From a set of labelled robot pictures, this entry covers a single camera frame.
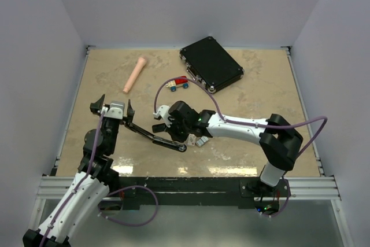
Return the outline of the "white staple box sleeve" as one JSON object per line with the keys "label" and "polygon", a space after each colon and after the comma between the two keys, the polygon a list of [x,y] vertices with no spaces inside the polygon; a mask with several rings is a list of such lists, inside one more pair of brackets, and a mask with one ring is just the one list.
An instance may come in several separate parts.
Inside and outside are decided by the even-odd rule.
{"label": "white staple box sleeve", "polygon": [[187,138],[187,145],[188,146],[195,146],[197,137],[194,134],[189,134]]}

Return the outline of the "staple tray with staples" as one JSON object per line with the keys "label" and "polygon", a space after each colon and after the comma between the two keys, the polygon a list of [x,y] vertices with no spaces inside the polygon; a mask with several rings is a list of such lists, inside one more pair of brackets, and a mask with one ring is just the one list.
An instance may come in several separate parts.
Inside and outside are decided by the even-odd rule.
{"label": "staple tray with staples", "polygon": [[198,147],[201,147],[203,146],[205,143],[207,143],[209,140],[208,137],[200,137],[196,142],[195,144],[198,146]]}

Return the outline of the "black stapler base plate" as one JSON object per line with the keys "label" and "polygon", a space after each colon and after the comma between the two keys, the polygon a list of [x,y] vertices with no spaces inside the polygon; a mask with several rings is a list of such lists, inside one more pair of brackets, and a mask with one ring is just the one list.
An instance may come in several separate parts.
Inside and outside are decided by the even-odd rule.
{"label": "black stapler base plate", "polygon": [[165,132],[166,130],[167,130],[167,126],[164,123],[152,125],[153,133]]}

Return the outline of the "black stapler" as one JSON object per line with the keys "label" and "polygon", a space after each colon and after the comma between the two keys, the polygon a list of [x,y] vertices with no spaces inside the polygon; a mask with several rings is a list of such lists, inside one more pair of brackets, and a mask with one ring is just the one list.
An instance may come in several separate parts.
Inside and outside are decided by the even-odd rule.
{"label": "black stapler", "polygon": [[129,129],[129,130],[131,130],[135,133],[140,134],[141,136],[149,139],[153,144],[156,144],[158,146],[162,146],[162,147],[172,149],[172,150],[182,152],[182,153],[187,150],[186,145],[184,145],[182,143],[170,141],[170,140],[167,140],[167,139],[159,137],[159,136],[156,136],[156,135],[144,130],[143,128],[137,126],[134,123],[125,123],[124,125],[127,129]]}

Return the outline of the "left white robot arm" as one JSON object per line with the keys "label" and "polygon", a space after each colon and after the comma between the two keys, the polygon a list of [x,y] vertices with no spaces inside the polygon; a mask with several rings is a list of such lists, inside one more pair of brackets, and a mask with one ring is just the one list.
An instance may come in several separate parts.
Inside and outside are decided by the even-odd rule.
{"label": "left white robot arm", "polygon": [[27,230],[24,246],[69,246],[78,228],[104,196],[119,192],[119,174],[112,169],[119,128],[132,122],[130,103],[104,103],[101,97],[90,105],[99,117],[98,127],[84,136],[83,158],[66,193],[36,230]]}

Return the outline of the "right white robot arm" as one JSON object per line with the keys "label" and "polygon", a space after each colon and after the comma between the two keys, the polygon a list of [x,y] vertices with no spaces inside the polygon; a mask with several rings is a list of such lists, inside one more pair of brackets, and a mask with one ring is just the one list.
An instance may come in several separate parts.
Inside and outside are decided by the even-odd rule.
{"label": "right white robot arm", "polygon": [[284,129],[288,122],[281,115],[268,119],[244,119],[220,115],[213,110],[196,112],[183,101],[158,107],[156,117],[164,120],[165,131],[172,140],[184,142],[190,134],[198,138],[232,138],[260,146],[268,162],[263,168],[258,191],[269,197],[278,190],[280,178],[293,169],[303,143],[294,128]]}

